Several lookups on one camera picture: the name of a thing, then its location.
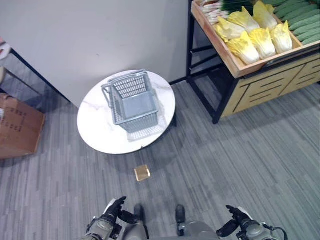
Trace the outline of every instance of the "wooden crate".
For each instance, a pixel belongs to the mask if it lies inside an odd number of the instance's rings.
[[[255,73],[266,64],[279,63],[291,58],[295,58],[305,53],[314,51],[315,48],[319,48],[320,46],[320,41],[303,46],[302,43],[290,32],[292,39],[292,50],[257,61],[250,65],[246,65],[240,60],[240,58],[231,53],[225,42],[218,36],[214,27],[210,24],[207,17],[201,11],[200,2],[201,0],[195,0],[192,2],[191,12],[234,78]],[[281,23],[281,21],[275,15],[273,16],[278,23]]]
[[[320,81],[320,54],[239,80],[222,117],[226,117]]]

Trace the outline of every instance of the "white wall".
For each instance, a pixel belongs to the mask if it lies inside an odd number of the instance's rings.
[[[114,73],[185,76],[187,0],[0,0],[0,36],[72,103]]]

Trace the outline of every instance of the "cucumber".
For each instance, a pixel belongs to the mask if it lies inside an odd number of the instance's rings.
[[[279,6],[288,0],[263,0],[264,4],[271,4],[273,7]]]
[[[302,26],[302,27],[299,27],[298,29],[294,30],[293,34],[295,36],[299,36],[301,34],[304,34],[310,30],[315,30],[317,28],[320,28],[320,21],[317,21],[315,23],[312,23],[310,25],[307,25],[307,26]]]
[[[304,40],[302,42],[303,45],[307,45],[307,44],[311,44],[311,43],[314,43],[316,41],[319,41],[320,40],[320,34],[317,34],[317,35],[314,35],[310,38],[308,38],[307,40]]]
[[[289,26],[292,26],[293,24],[295,24],[301,20],[308,19],[308,18],[313,17],[315,15],[320,15],[320,9],[316,9],[311,12],[305,12],[304,14],[301,14],[300,16],[297,16],[294,19],[289,20],[288,21]]]
[[[296,17],[299,17],[300,15],[304,14],[304,13],[308,13],[312,10],[317,10],[318,9],[318,5],[317,4],[310,4],[308,6],[302,7],[298,10],[295,10],[293,12],[290,12],[289,14],[287,14],[286,16],[284,16],[284,18],[282,18],[283,21],[285,20],[291,20],[294,19]]]
[[[309,18],[301,20],[301,21],[298,21],[295,24],[291,25],[289,27],[289,29],[291,31],[294,31],[294,30],[301,28],[303,26],[308,26],[310,24],[314,24],[314,23],[318,23],[318,22],[320,22],[320,14],[314,15],[312,17],[309,17]]]
[[[317,34],[320,34],[320,27],[319,28],[316,28],[316,29],[312,29],[310,31],[307,31],[299,36],[297,36],[297,39],[302,42],[304,40],[307,40],[309,38],[311,38],[312,36],[314,35],[317,35]]]
[[[308,6],[309,3],[304,1],[304,2],[299,2],[299,3],[296,3],[296,4],[292,4],[291,6],[287,6],[285,9],[282,9],[280,11],[278,11],[275,15],[282,19],[283,17],[285,17],[287,14],[293,12],[293,11],[296,11],[296,10],[299,10],[299,9],[302,9],[306,6]]]
[[[295,5],[297,3],[303,3],[306,2],[306,0],[288,0],[286,2],[284,2],[283,4],[281,4],[280,6],[276,7],[274,12],[277,13],[278,11],[281,11],[287,7],[290,7],[292,5]]]

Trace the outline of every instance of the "produce display stand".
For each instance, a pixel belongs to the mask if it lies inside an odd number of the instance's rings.
[[[302,45],[290,33],[292,50],[245,65],[231,53],[216,34],[213,26],[202,13],[200,2],[201,0],[189,0],[185,80],[211,115],[214,124],[217,124],[221,117],[235,114],[320,81],[320,41]],[[212,45],[193,48],[195,21]],[[194,53],[212,48],[215,49],[216,54],[192,64]],[[192,73],[196,67],[216,57],[220,57],[221,64]],[[200,75],[208,75],[221,94],[221,100],[216,109],[195,83],[196,77]]]

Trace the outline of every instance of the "small square tile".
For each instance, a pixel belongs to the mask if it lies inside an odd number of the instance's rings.
[[[138,166],[134,169],[135,177],[138,182],[151,177],[150,170],[147,165]]]

